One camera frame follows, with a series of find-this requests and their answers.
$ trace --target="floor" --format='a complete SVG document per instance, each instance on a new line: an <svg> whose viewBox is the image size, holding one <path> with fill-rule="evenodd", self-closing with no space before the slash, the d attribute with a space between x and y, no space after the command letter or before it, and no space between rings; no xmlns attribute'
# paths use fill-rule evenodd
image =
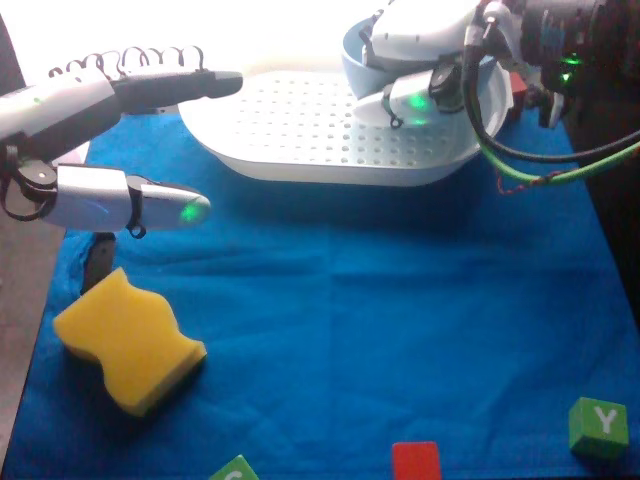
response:
<svg viewBox="0 0 640 480"><path fill-rule="evenodd" d="M0 213L0 467L64 230Z"/></svg>

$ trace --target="green block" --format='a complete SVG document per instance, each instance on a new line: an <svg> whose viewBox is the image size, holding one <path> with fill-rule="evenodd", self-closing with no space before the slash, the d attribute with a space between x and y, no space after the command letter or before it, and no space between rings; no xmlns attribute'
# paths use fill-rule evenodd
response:
<svg viewBox="0 0 640 480"><path fill-rule="evenodd" d="M227 463L209 480L259 480L242 455Z"/></svg>
<svg viewBox="0 0 640 480"><path fill-rule="evenodd" d="M569 411L569 448L578 455L613 460L629 446L624 405L581 397Z"/></svg>

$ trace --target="perforated tray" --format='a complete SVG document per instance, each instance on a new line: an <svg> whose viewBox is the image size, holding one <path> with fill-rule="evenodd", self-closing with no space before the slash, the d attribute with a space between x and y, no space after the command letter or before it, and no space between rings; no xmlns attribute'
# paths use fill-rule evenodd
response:
<svg viewBox="0 0 640 480"><path fill-rule="evenodd" d="M496 66L480 99L487 130L511 102ZM264 180L412 186L439 180L478 150L464 112L434 127L369 127L354 120L356 99L340 73L270 72L231 97L180 105L202 145L234 170Z"/></svg>

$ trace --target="yellow sponge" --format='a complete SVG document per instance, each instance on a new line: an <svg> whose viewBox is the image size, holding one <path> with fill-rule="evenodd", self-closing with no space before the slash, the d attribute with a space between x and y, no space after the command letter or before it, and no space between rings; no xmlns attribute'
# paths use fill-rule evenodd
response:
<svg viewBox="0 0 640 480"><path fill-rule="evenodd" d="M164 297L129 284L119 268L58 315L53 326L79 357L98 361L126 412L143 416L206 355L180 333Z"/></svg>

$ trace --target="blue tablecloth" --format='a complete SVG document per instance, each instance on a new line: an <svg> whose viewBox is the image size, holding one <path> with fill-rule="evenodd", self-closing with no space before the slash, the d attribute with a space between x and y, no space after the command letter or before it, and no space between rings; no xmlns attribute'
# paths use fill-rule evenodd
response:
<svg viewBox="0 0 640 480"><path fill-rule="evenodd" d="M530 114L501 138L570 150ZM120 412L53 333L91 243L70 232L8 478L205 479L242 453L261 480L390 480L392 443L423 440L448 479L581 475L580 396L626 404L637 440L638 334L583 184L500 196L480 157L412 189L261 182L167 116L123 120L90 163L211 198L206 224L123 233L116 255L209 356L150 418ZM614 471L640 473L635 444Z"/></svg>

